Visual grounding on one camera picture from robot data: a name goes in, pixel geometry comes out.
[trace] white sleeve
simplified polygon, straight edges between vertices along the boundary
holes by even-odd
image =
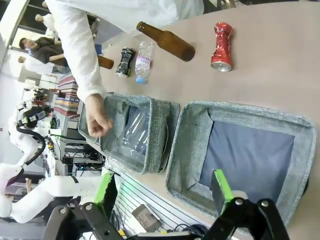
[[[94,40],[85,11],[58,0],[46,0],[62,42],[64,57],[78,84],[78,97],[105,94]]]

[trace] table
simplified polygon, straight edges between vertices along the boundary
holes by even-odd
[[[241,6],[177,22],[170,30],[194,45],[195,57],[183,62],[154,49],[149,84],[135,83],[135,75],[115,74],[121,49],[138,49],[146,36],[123,38],[108,47],[104,56],[113,59],[112,70],[101,69],[108,92],[147,95],[185,105],[188,101],[222,101],[272,108],[312,119],[320,126],[320,4],[280,2]],[[218,72],[210,67],[215,49],[214,25],[227,22],[234,28],[231,39],[233,70]],[[320,147],[316,150],[309,189],[291,219],[292,240],[318,239],[320,218]],[[165,173],[137,175],[136,179],[186,211],[208,222],[193,209],[170,197],[165,190]],[[237,235],[241,240],[247,236]]]

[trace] storage bin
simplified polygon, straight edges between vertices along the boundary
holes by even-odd
[[[157,173],[163,171],[167,165],[171,143],[180,112],[177,103],[156,100],[148,96],[109,94],[104,100],[106,115],[112,119],[113,127],[106,136],[100,139],[92,138],[88,134],[85,121],[85,108],[80,117],[79,132],[92,144],[98,145],[101,153],[111,157],[113,163],[125,171],[139,174]],[[147,125],[147,145],[144,162],[137,161],[121,151],[116,146],[129,119],[138,108],[149,108],[149,123]]]
[[[271,198],[287,225],[303,194],[316,145],[303,116],[227,102],[192,101],[179,115],[166,175],[176,199],[218,217],[210,181],[222,169],[252,202]]]

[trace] plastic water bottle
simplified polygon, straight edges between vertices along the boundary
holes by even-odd
[[[137,84],[147,84],[152,60],[153,42],[140,42],[139,52],[135,61],[135,74]]]

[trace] beer bottle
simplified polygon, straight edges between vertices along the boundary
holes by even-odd
[[[98,55],[98,63],[100,67],[103,67],[105,69],[112,69],[112,67],[114,66],[113,60],[100,55]]]
[[[136,29],[156,41],[161,49],[185,62],[190,61],[195,56],[194,47],[170,31],[162,31],[143,21],[137,24]]]

